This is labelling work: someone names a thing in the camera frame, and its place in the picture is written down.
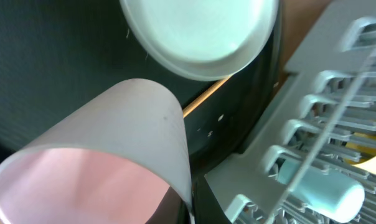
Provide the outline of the blue plastic cup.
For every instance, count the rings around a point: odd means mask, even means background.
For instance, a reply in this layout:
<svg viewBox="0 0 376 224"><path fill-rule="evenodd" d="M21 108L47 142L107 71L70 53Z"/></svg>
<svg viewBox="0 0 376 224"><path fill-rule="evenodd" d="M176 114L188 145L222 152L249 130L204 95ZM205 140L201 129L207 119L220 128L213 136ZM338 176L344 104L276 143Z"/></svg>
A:
<svg viewBox="0 0 376 224"><path fill-rule="evenodd" d="M311 167L291 193L308 208L339 223L353 220L365 201L360 182L337 171L322 174Z"/></svg>

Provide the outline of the pink plastic cup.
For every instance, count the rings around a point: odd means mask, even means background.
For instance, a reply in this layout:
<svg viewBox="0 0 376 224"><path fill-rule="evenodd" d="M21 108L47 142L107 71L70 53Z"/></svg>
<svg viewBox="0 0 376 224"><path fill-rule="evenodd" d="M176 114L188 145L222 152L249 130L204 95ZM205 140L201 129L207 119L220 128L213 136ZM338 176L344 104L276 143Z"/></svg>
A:
<svg viewBox="0 0 376 224"><path fill-rule="evenodd" d="M0 164L4 223L189 221L181 106L146 79L120 82Z"/></svg>

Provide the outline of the yellow bowl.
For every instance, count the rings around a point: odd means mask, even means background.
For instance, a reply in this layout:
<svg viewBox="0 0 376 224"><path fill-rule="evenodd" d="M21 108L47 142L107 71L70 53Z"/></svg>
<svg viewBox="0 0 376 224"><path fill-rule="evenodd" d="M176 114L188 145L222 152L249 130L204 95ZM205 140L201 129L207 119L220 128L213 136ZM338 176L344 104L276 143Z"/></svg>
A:
<svg viewBox="0 0 376 224"><path fill-rule="evenodd" d="M362 137L365 140L375 140L376 141L376 134L369 135L364 133L354 133L354 136ZM351 143L348 142L346 144L348 148L354 149L361 153L361 158L359 161L352 161L349 159L344 159L344 162L361 168L363 170L369 171L372 174L376 175L376 148L370 146L361 146L359 143Z"/></svg>

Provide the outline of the wooden chopstick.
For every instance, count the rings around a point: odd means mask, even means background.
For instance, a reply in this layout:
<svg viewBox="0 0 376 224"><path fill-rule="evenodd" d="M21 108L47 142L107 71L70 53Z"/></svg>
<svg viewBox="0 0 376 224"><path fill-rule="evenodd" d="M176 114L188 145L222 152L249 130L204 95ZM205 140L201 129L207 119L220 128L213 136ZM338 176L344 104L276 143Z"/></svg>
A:
<svg viewBox="0 0 376 224"><path fill-rule="evenodd" d="M209 98L213 93L215 93L222 85L224 85L231 76L215 82L212 86L206 89L202 94L200 94L194 101L192 101L188 106L183 109L183 117L187 117L191 112L193 112L198 106L200 106L207 98Z"/></svg>

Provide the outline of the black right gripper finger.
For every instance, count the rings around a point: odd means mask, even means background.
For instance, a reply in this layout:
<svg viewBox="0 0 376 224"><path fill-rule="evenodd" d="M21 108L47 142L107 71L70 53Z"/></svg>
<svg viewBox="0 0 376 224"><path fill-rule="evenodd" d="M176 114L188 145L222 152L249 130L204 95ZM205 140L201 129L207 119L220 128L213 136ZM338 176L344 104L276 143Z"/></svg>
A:
<svg viewBox="0 0 376 224"><path fill-rule="evenodd" d="M232 224L204 177L193 184L193 209L196 224Z"/></svg>

